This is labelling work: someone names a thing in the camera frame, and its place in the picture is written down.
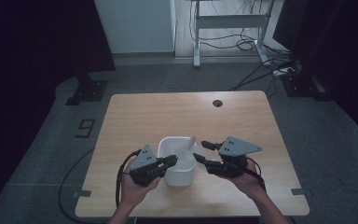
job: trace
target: gray carpet floor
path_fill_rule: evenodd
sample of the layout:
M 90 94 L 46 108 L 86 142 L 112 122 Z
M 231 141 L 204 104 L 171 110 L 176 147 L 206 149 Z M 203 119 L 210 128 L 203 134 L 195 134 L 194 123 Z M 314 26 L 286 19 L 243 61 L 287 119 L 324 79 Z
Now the gray carpet floor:
M 65 105 L 77 81 L 71 78 L 56 90 L 56 101 L 21 164 L 0 195 L 0 223 L 75 223 L 59 207 L 62 180 L 75 163 L 96 145 L 108 102 L 113 94 L 141 92 L 227 91 L 258 63 L 151 64 L 118 66 L 116 72 L 92 73 L 108 80 L 99 103 Z M 268 71 L 262 68 L 255 74 Z M 358 223 L 358 126 L 335 103 L 313 98 L 289 98 L 272 76 L 249 83 L 238 91 L 266 91 L 284 143 L 306 191 L 310 214 L 294 217 L 296 223 Z M 83 119 L 95 119 L 88 130 Z M 62 208 L 75 215 L 91 153 L 68 175 L 62 188 Z M 105 222 L 106 218 L 82 219 Z

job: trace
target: black curtain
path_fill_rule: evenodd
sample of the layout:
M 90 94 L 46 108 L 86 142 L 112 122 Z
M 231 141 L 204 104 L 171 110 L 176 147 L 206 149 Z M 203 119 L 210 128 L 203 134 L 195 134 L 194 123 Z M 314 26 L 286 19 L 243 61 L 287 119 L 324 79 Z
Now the black curtain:
M 93 0 L 0 0 L 0 191 L 69 77 L 115 66 Z

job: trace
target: person's right hand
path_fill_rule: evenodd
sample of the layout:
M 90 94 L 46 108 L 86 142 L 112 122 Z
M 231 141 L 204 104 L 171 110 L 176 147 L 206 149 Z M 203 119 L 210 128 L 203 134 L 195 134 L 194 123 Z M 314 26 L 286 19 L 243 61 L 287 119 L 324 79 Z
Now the person's right hand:
M 248 160 L 247 168 L 256 172 L 255 163 L 251 160 Z M 235 178 L 227 178 L 222 176 L 219 177 L 231 181 L 240 191 L 245 193 L 251 199 L 253 199 L 257 194 L 266 193 L 261 187 L 260 183 L 258 183 L 257 179 L 246 173 L 243 173 L 242 175 Z

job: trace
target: hand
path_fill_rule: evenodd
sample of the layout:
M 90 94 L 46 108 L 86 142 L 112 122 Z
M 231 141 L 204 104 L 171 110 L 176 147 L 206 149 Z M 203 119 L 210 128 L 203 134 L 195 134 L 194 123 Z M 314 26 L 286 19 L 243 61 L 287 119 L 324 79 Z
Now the hand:
M 146 194 L 150 190 L 155 189 L 157 187 L 158 182 L 160 180 L 160 177 L 157 177 L 146 188 L 135 184 L 131 176 L 129 175 L 130 167 L 133 161 L 134 159 L 131 159 L 129 161 L 126 169 L 124 170 L 125 174 L 123 174 L 121 179 L 121 202 L 120 202 L 120 204 L 124 203 L 132 208 L 138 205 L 139 203 L 141 203 L 144 200 Z
M 256 172 L 255 163 L 251 160 L 248 160 L 247 168 Z M 237 189 L 245 193 L 251 199 L 253 199 L 257 194 L 266 193 L 258 183 L 257 179 L 246 173 L 243 173 L 242 175 L 235 178 L 227 178 L 222 176 L 219 177 L 231 181 L 237 187 Z

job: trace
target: black stand base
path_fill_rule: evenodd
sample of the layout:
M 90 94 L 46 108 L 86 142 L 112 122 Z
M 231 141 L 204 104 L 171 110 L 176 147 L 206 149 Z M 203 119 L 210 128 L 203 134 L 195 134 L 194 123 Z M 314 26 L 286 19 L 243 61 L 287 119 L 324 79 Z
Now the black stand base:
M 281 82 L 289 97 L 313 97 L 317 101 L 331 101 L 330 94 L 315 79 L 304 82 L 299 75 L 281 76 Z
M 65 105 L 80 105 L 81 102 L 101 102 L 108 81 L 92 81 L 91 88 L 82 88 L 81 83 L 73 97 L 69 98 Z

